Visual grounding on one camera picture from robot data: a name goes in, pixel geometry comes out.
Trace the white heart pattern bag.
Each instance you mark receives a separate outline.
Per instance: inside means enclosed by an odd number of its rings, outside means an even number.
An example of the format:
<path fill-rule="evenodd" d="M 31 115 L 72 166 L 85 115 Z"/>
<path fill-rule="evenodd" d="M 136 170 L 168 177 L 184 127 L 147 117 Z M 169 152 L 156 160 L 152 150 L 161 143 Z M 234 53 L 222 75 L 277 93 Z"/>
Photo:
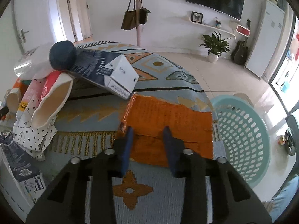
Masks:
<path fill-rule="evenodd" d="M 44 161 L 44 151 L 50 145 L 54 135 L 57 132 L 54 122 L 55 117 L 48 126 L 34 128 L 32 126 L 32 116 L 36 105 L 30 103 L 24 111 L 16 113 L 16 122 L 13 127 L 14 141 L 31 157 L 38 161 Z"/>

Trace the orange snack wrapper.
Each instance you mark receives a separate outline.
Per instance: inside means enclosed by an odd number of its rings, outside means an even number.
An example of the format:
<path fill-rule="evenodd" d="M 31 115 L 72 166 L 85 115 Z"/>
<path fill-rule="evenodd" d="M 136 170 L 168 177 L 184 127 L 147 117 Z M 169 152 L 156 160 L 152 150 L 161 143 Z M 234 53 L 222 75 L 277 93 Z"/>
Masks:
<path fill-rule="evenodd" d="M 138 163 L 168 166 L 163 129 L 204 158 L 213 159 L 212 113 L 192 110 L 153 96 L 134 94 L 120 122 L 117 137 L 133 129 L 130 158 Z"/>

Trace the navy white milk carton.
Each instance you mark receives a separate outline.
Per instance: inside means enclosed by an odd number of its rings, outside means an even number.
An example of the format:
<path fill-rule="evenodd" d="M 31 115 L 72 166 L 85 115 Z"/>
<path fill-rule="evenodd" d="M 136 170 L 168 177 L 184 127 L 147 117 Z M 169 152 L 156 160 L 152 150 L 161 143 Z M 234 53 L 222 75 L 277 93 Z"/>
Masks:
<path fill-rule="evenodd" d="M 49 61 L 53 69 L 66 71 L 125 100 L 130 98 L 139 79 L 125 55 L 76 48 L 70 41 L 52 45 Z"/>

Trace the navy carton on floor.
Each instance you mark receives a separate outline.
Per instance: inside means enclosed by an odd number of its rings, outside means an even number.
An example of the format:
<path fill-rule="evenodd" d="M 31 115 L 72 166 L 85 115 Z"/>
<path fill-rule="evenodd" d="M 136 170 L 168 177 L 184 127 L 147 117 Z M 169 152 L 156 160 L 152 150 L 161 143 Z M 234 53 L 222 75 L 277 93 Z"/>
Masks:
<path fill-rule="evenodd" d="M 40 170 L 33 164 L 33 158 L 14 142 L 10 132 L 1 133 L 1 154 L 21 196 L 29 207 L 33 207 L 46 189 Z"/>

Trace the teal plastic laundry basket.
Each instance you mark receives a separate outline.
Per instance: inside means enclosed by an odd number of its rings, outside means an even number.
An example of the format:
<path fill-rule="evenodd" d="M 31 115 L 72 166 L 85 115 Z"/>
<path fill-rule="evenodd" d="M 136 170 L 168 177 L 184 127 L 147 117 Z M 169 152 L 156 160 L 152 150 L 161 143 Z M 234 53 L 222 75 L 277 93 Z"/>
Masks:
<path fill-rule="evenodd" d="M 254 108 L 236 96 L 211 100 L 229 163 L 251 188 L 265 176 L 270 163 L 270 137 Z"/>

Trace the beige plastic stool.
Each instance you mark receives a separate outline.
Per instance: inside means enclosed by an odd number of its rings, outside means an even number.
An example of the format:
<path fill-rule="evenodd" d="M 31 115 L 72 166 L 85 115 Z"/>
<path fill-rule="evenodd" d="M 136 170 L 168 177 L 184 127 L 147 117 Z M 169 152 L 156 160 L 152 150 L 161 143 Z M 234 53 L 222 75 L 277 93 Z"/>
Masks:
<path fill-rule="evenodd" d="M 249 96 L 247 96 L 245 93 L 236 93 L 234 96 L 246 101 L 251 107 L 254 107 L 253 103 L 251 102 Z"/>

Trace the orange paper cup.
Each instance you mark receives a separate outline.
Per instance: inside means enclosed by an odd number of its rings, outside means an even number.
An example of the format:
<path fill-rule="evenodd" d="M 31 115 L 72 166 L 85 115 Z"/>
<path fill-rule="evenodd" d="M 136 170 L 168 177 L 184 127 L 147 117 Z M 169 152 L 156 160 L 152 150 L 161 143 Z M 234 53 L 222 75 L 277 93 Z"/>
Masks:
<path fill-rule="evenodd" d="M 27 88 L 28 85 L 23 83 L 20 78 L 17 78 L 15 84 L 6 97 L 6 106 L 8 107 L 10 112 L 17 112 Z"/>

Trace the clear plastic bag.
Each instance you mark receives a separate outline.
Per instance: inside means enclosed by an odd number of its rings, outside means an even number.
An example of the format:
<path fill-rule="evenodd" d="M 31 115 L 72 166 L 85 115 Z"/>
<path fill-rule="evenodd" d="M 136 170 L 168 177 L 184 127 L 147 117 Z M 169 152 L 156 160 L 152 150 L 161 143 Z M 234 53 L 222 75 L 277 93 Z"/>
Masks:
<path fill-rule="evenodd" d="M 43 79 L 54 71 L 49 59 L 52 45 L 46 43 L 27 51 L 14 66 L 16 76 L 21 80 Z"/>

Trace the black guitar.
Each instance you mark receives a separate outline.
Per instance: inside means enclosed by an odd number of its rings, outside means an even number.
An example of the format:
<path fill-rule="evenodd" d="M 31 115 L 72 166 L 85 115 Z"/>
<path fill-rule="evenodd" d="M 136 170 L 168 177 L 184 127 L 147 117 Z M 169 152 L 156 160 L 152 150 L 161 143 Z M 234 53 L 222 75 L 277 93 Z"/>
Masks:
<path fill-rule="evenodd" d="M 247 20 L 245 27 L 250 29 L 251 27 L 250 19 Z M 243 41 L 242 40 L 238 41 L 235 50 L 233 50 L 233 52 L 231 53 L 231 59 L 235 64 L 238 65 L 245 64 L 248 57 L 248 46 L 247 46 L 248 38 L 249 37 L 245 37 Z"/>

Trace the white tall cabinet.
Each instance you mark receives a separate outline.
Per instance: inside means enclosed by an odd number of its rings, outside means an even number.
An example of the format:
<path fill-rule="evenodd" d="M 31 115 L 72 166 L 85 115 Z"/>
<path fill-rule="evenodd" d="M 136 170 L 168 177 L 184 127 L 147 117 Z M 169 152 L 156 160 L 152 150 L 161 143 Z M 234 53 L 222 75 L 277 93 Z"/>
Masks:
<path fill-rule="evenodd" d="M 293 31 L 293 10 L 289 4 L 281 9 L 266 0 L 261 14 L 261 22 L 245 68 L 257 78 L 270 79 L 278 66 Z"/>

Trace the white door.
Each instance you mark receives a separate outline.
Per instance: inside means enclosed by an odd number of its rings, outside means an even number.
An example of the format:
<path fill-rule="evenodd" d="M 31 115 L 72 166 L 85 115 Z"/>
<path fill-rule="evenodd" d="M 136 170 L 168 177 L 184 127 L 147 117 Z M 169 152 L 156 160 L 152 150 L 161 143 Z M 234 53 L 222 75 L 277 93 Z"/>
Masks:
<path fill-rule="evenodd" d="M 13 0 L 23 50 L 65 39 L 57 0 Z"/>

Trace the pink coat rack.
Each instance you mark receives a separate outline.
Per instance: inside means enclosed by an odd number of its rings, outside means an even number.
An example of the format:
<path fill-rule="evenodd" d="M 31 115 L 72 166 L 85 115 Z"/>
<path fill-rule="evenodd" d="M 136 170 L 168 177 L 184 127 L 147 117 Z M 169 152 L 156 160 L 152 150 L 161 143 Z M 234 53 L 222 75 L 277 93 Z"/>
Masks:
<path fill-rule="evenodd" d="M 140 9 L 141 0 L 135 0 L 135 10 L 136 10 L 136 44 L 141 47 L 141 25 L 140 25 Z"/>

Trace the red white wall box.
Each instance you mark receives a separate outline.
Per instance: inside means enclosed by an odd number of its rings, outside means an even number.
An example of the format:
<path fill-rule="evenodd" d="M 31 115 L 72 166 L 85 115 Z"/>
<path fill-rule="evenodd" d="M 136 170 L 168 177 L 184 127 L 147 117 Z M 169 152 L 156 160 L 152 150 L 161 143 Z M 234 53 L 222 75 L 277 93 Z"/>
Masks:
<path fill-rule="evenodd" d="M 245 37 L 250 36 L 250 29 L 246 28 L 246 27 L 244 27 L 240 24 L 237 25 L 236 32 L 243 35 L 243 36 L 245 36 Z"/>

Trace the white wall shelf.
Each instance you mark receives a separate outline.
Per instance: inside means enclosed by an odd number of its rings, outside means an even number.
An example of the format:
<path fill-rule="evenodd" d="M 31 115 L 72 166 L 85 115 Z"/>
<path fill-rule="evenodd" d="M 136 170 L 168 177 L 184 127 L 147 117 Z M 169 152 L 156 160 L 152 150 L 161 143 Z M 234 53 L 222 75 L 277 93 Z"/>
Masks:
<path fill-rule="evenodd" d="M 203 26 L 203 27 L 206 27 L 206 28 L 214 29 L 214 30 L 217 30 L 219 32 L 224 32 L 224 33 L 228 34 L 230 37 L 236 39 L 236 36 L 235 36 L 235 34 L 233 32 L 229 32 L 229 31 L 227 31 L 225 29 L 220 29 L 220 28 L 217 28 L 217 27 L 214 27 L 214 26 L 211 26 L 211 25 L 193 22 L 193 21 L 191 21 L 190 17 L 182 17 L 182 19 L 185 20 L 185 21 L 188 21 L 188 22 L 190 22 L 191 24 L 194 24 L 194 25 L 198 25 L 198 26 Z"/>

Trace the butterfly picture frame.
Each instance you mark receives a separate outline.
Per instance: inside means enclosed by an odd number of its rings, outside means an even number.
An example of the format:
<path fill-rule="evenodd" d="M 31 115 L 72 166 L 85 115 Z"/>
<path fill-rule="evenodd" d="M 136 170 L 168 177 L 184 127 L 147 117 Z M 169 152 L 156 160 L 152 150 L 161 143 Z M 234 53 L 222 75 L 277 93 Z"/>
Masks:
<path fill-rule="evenodd" d="M 202 23 L 203 21 L 203 14 L 202 13 L 198 13 L 198 12 L 191 12 L 191 22 L 194 23 Z"/>

